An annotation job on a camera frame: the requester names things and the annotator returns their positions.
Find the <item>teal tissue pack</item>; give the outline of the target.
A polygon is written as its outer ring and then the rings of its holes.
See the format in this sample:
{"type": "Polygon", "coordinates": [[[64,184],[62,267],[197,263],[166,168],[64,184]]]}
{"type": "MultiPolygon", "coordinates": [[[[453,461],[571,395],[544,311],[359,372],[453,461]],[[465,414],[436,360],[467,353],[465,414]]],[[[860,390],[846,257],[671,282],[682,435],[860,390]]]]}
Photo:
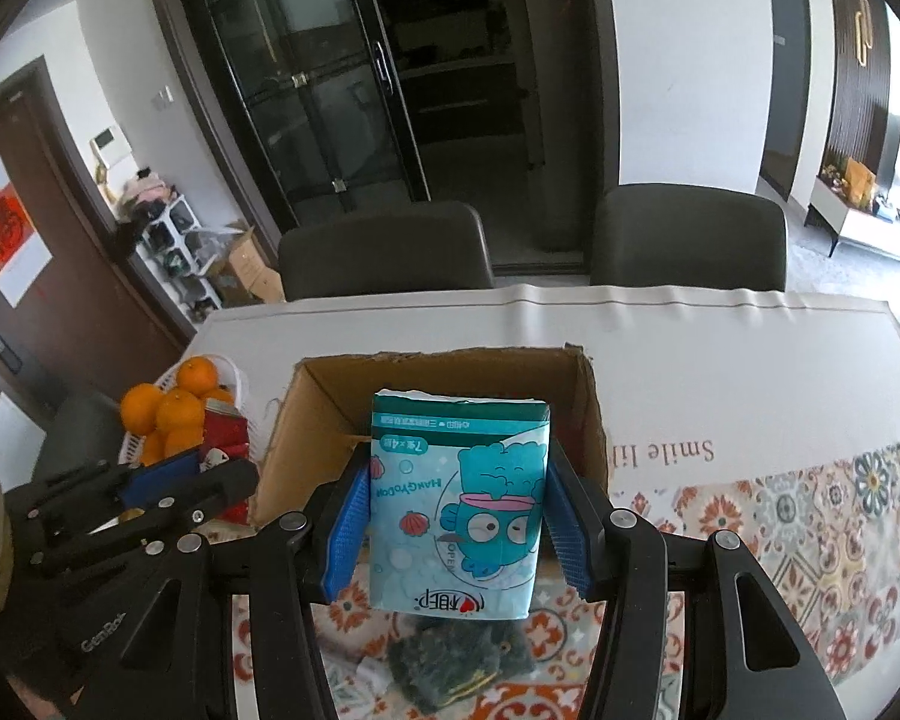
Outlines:
{"type": "Polygon", "coordinates": [[[548,470],[549,408],[526,440],[418,458],[370,438],[368,598],[377,610],[520,621],[532,606],[548,470]]]}

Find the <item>red snack packet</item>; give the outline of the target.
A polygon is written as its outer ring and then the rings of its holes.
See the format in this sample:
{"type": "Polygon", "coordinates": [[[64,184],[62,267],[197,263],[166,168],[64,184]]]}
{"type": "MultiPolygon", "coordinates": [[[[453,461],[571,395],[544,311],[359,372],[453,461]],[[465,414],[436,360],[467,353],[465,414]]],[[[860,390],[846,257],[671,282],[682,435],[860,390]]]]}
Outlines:
{"type": "Polygon", "coordinates": [[[250,460],[247,418],[225,401],[206,403],[205,440],[199,449],[199,470],[208,493],[217,499],[222,520],[248,525],[248,500],[256,491],[258,470],[250,460]]]}

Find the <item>orange fruit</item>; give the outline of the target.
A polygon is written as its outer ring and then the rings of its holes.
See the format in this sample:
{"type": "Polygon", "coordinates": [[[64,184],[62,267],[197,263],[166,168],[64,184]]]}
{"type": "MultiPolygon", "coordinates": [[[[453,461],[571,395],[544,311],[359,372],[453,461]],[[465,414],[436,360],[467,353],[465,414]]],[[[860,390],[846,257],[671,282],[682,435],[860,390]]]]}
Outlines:
{"type": "Polygon", "coordinates": [[[219,371],[208,356],[191,356],[178,364],[175,387],[195,397],[204,397],[219,385],[219,371]]]}
{"type": "Polygon", "coordinates": [[[203,427],[190,424],[190,426],[175,427],[164,436],[164,457],[172,458],[182,452],[198,449],[205,440],[203,427]]]}
{"type": "Polygon", "coordinates": [[[119,417],[126,433],[148,436],[155,431],[155,415],[164,392],[153,383],[138,383],[119,402],[119,417]]]}
{"type": "Polygon", "coordinates": [[[201,427],[205,422],[205,405],[183,388],[172,388],[162,395],[155,410],[155,429],[168,434],[178,429],[201,427]]]}

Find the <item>brown cardboard box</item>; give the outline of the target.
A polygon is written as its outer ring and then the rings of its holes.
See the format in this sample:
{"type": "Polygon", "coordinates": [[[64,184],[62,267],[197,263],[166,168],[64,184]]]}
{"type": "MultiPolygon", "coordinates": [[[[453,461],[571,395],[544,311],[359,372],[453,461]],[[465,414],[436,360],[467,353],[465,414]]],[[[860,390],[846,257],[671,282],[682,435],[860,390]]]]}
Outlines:
{"type": "Polygon", "coordinates": [[[533,401],[548,406],[551,436],[575,471],[608,488],[613,470],[595,371],[578,346],[306,359],[276,416],[250,522],[263,527],[303,509],[372,436],[393,437],[409,458],[449,440],[526,440],[533,401]]]}

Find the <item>dark green plush toy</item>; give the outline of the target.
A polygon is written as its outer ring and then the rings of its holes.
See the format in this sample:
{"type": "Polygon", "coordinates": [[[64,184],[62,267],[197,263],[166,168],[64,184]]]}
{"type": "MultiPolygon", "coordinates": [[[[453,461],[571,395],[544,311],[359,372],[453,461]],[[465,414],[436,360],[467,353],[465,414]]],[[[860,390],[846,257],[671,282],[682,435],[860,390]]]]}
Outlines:
{"type": "Polygon", "coordinates": [[[386,664],[404,699],[424,713],[535,669],[525,632],[515,621],[434,619],[393,642],[386,664]]]}

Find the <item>brown entrance door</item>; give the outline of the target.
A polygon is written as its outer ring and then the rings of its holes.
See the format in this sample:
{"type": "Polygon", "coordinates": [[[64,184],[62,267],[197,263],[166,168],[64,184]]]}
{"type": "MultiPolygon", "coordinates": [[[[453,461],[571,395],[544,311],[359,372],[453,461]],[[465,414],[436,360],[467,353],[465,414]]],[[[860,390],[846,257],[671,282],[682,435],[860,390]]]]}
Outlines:
{"type": "Polygon", "coordinates": [[[0,380],[40,419],[69,395],[118,400],[178,361],[190,330],[116,223],[43,60],[0,82],[0,156],[53,260],[17,307],[0,293],[0,380]]]}

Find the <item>patterned tablecloth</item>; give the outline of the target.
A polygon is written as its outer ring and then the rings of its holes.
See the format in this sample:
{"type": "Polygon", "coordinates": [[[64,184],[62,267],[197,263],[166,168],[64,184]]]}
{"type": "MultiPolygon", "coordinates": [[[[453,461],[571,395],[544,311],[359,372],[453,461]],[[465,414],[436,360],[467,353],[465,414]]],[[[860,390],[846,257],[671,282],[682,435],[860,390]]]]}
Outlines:
{"type": "Polygon", "coordinates": [[[536,398],[557,562],[610,567],[583,700],[647,718],[670,593],[688,718],[873,718],[900,690],[900,325],[888,305],[747,289],[535,288],[217,312],[268,444],[251,513],[340,474],[382,388],[536,398]]]}

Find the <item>white shoe rack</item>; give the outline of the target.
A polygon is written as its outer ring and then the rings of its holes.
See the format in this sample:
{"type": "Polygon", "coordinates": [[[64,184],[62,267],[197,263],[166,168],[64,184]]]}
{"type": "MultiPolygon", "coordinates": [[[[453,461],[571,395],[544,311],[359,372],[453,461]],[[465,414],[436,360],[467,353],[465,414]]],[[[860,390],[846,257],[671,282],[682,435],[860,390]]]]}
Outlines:
{"type": "Polygon", "coordinates": [[[224,249],[217,232],[198,220],[188,200],[151,188],[128,206],[131,220],[142,224],[141,247],[146,259],[187,316],[198,327],[222,299],[211,284],[212,267],[224,249]]]}

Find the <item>red fu poster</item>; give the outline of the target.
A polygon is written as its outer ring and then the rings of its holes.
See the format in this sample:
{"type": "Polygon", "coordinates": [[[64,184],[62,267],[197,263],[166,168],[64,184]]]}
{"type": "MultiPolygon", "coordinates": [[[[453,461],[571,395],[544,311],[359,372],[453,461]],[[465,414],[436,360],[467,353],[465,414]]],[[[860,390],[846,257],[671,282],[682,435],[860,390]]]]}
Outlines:
{"type": "Polygon", "coordinates": [[[52,260],[0,156],[0,293],[7,304],[17,307],[52,260]]]}

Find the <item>dark chair left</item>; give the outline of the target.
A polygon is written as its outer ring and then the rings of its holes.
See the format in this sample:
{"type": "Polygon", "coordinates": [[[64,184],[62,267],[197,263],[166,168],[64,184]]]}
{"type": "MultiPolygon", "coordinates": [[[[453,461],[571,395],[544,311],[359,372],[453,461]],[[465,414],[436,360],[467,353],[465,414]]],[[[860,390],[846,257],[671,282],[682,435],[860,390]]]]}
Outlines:
{"type": "Polygon", "coordinates": [[[344,298],[494,286],[481,216],[463,202],[351,211],[279,241],[284,298],[344,298]]]}

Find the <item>dark chair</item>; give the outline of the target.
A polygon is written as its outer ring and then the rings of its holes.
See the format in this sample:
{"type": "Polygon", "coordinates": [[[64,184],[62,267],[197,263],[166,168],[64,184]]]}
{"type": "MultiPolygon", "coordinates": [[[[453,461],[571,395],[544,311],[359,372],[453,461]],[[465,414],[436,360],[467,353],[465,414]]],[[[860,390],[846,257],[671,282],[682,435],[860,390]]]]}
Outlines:
{"type": "Polygon", "coordinates": [[[593,284],[782,291],[784,210],[752,193],[632,184],[606,193],[593,218],[593,284]]]}
{"type": "Polygon", "coordinates": [[[481,216],[463,202],[351,211],[279,241],[284,298],[344,298],[494,286],[481,216]]]}

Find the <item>black glass cabinet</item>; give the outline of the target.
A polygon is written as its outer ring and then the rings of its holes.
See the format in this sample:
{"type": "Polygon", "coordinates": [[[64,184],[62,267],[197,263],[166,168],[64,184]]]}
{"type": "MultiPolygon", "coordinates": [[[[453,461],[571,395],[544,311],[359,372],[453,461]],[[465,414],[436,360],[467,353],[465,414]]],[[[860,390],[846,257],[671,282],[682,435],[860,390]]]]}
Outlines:
{"type": "Polygon", "coordinates": [[[464,202],[499,275],[589,270],[614,182],[610,0],[152,0],[238,206],[274,249],[464,202]]]}

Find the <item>dark chair right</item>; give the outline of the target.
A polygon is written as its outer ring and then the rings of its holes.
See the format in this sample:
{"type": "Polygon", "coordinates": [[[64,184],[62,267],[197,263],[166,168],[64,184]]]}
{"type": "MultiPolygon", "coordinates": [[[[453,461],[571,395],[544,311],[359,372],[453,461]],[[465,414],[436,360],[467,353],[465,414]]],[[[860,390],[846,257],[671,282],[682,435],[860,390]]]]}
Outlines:
{"type": "Polygon", "coordinates": [[[752,193],[632,184],[606,193],[593,218],[593,284],[782,291],[784,210],[752,193]]]}

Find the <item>white tv console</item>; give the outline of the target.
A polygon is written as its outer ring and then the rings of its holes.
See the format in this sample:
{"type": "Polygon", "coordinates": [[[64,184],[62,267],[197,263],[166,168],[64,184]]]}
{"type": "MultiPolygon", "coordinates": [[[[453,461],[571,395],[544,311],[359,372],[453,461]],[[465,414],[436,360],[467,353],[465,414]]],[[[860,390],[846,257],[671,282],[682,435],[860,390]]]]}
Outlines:
{"type": "Polygon", "coordinates": [[[855,210],[836,192],[816,179],[809,200],[808,219],[820,220],[831,232],[829,257],[834,257],[842,244],[870,250],[900,262],[900,211],[891,211],[891,218],[855,210]]]}

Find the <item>wall intercom panel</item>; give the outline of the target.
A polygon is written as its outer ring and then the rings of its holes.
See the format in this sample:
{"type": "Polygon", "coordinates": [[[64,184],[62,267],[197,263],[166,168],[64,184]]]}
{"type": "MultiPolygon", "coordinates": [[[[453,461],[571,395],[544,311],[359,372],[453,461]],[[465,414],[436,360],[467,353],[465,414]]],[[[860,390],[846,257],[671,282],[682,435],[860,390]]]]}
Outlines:
{"type": "Polygon", "coordinates": [[[91,148],[97,158],[107,171],[115,167],[121,161],[127,160],[133,149],[131,148],[125,132],[121,130],[119,125],[113,124],[98,132],[91,138],[91,148]]]}

